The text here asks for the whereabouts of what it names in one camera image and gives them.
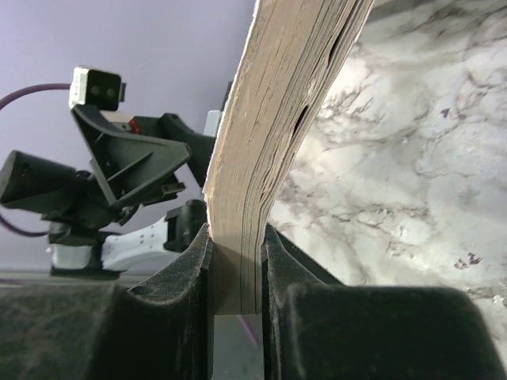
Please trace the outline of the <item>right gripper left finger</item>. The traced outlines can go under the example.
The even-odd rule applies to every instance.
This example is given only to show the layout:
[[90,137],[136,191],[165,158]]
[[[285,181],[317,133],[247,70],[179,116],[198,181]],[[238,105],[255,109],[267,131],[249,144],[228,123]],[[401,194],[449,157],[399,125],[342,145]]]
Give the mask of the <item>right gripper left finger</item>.
[[2,289],[2,378],[209,379],[212,254],[202,227],[180,257],[133,288]]

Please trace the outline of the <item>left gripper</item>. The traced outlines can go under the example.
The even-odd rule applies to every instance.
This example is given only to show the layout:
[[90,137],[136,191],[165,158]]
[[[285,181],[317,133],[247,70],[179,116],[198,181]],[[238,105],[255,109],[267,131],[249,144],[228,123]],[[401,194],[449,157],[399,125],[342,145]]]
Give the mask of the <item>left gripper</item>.
[[94,105],[75,105],[71,114],[91,155],[90,172],[65,169],[52,192],[48,240],[95,245],[103,229],[122,226],[142,206],[177,198],[185,190],[175,173],[188,165],[204,183],[215,138],[189,128],[176,114],[136,116],[127,128],[108,121]]

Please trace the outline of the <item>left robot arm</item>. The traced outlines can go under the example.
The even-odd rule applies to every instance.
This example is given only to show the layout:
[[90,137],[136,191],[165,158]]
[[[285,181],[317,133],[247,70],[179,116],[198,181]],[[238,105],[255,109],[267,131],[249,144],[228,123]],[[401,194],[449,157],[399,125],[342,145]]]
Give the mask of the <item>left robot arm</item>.
[[[195,181],[204,184],[212,147],[222,119],[221,110],[208,113],[202,135],[191,132],[174,115],[160,118],[136,116],[128,123],[116,122],[132,132],[160,138],[183,139],[192,149],[187,162]],[[155,258],[175,259],[192,243],[206,221],[202,199],[190,199],[184,205],[166,212],[164,218],[128,234],[99,233],[94,243],[51,245],[51,275],[74,279],[117,279],[122,272]]]

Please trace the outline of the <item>yellow 130-Storey Treehouse book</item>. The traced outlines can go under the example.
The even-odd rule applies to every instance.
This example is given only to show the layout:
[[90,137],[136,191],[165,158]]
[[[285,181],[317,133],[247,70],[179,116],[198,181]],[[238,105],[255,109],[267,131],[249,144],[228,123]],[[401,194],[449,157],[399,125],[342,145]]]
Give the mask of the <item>yellow 130-Storey Treehouse book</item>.
[[256,2],[203,187],[216,247],[216,314],[261,311],[269,212],[372,6]]

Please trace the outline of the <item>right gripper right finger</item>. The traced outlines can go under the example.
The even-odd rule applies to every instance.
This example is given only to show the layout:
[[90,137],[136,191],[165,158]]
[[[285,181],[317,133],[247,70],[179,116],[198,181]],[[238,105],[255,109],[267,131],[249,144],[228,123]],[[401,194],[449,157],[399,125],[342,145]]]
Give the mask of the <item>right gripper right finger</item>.
[[475,304],[449,287],[346,286],[272,227],[262,256],[267,379],[503,379]]

